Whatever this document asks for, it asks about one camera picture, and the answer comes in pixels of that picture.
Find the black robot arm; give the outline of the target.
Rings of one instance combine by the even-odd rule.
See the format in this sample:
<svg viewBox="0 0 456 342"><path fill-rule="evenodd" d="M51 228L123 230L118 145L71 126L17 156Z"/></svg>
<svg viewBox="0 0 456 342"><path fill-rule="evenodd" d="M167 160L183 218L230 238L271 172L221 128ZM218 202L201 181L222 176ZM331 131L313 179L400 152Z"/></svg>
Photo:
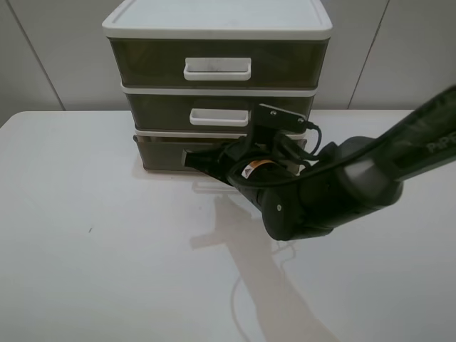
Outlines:
<svg viewBox="0 0 456 342"><path fill-rule="evenodd" d="M455 89L448 88L378 138L355 136L305 151L291 133L315 129L301 114L264 103L247 134L186 150L185 167L236 188L278 241L322 237L395 204L406 180L455 160Z"/></svg>

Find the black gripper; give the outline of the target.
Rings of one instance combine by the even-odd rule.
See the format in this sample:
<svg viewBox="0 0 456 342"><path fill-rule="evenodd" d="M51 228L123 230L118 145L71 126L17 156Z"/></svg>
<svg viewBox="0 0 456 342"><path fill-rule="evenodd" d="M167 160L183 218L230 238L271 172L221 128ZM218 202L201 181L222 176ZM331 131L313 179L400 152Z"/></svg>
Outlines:
<svg viewBox="0 0 456 342"><path fill-rule="evenodd" d="M278 147L252 145L243 152L243 139L216 150L184 150L183 165L235 187L257 209L266 188L273 182L295 177L300 163L286 159Z"/></svg>

